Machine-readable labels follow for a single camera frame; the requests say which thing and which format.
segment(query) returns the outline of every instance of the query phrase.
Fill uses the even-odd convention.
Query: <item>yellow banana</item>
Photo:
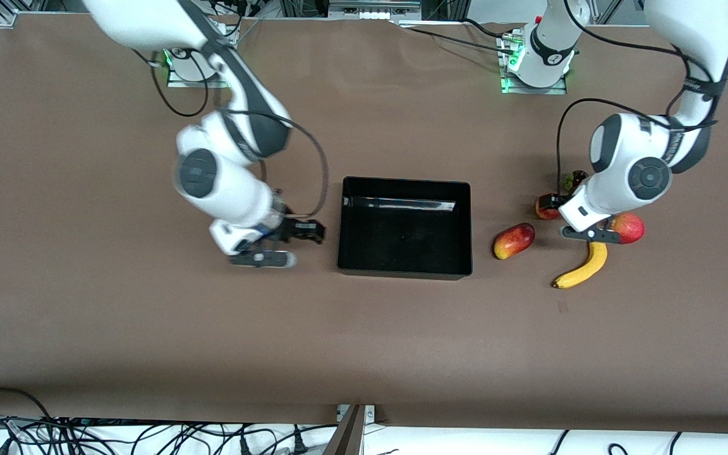
[[[552,282],[553,288],[574,288],[594,276],[594,274],[603,268],[603,265],[606,264],[606,259],[609,258],[609,248],[607,248],[606,244],[601,242],[588,242],[588,244],[589,257],[587,257],[586,262],[577,269],[557,277],[557,279]]]

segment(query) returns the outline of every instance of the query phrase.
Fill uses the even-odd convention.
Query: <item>brown table surface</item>
[[[665,44],[646,28],[602,31]],[[638,211],[645,239],[558,291],[549,282],[585,246],[531,205],[552,189],[561,113],[583,96],[662,112],[680,61],[584,37],[569,95],[545,97],[502,94],[494,52],[375,20],[264,21],[242,48],[329,155],[327,243],[293,244],[294,270],[228,265],[211,220],[171,186],[191,120],[88,15],[0,30],[0,385],[56,415],[319,421],[361,401],[393,424],[728,431],[728,89],[708,157]],[[180,109],[201,97],[171,93]],[[570,116],[564,170],[589,167],[612,112]],[[318,169],[295,133],[269,181],[306,210]],[[470,183],[473,276],[339,274],[351,175]],[[493,259],[494,234],[523,221],[534,247]],[[28,404],[0,396],[0,412]]]

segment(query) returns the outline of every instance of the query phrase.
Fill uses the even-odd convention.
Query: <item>red apple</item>
[[[494,255],[497,259],[508,259],[529,248],[534,240],[535,228],[529,222],[522,222],[496,236]]]
[[[610,230],[619,233],[619,244],[633,244],[645,236],[645,222],[633,213],[621,213],[612,220]]]
[[[558,209],[543,209],[541,208],[541,199],[548,198],[549,196],[557,196],[555,193],[546,193],[538,199],[535,199],[535,215],[541,219],[558,219],[561,218],[561,213]]]

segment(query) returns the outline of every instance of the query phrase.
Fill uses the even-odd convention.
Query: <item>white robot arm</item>
[[[110,38],[131,49],[194,49],[229,83],[232,99],[178,135],[174,187],[208,213],[215,243],[237,265],[289,267],[295,258],[261,250],[271,237],[321,243],[318,222],[288,222],[280,196],[246,169],[286,146],[291,123],[224,35],[191,0],[83,0]]]
[[[645,14],[651,28],[689,60],[681,106],[673,116],[616,114],[598,127],[590,142],[596,173],[559,208],[572,233],[655,202],[670,188],[673,174],[704,157],[710,142],[728,77],[728,0],[648,0]],[[564,28],[571,30],[574,20],[568,20]]]
[[[550,0],[540,23],[524,26],[523,52],[509,70],[531,87],[551,87],[568,70],[581,35],[569,12],[581,25],[589,23],[590,8],[586,0],[567,1]]]

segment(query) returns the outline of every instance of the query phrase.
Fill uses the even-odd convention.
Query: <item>black box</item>
[[[456,280],[473,272],[469,184],[349,176],[342,186],[343,273]]]

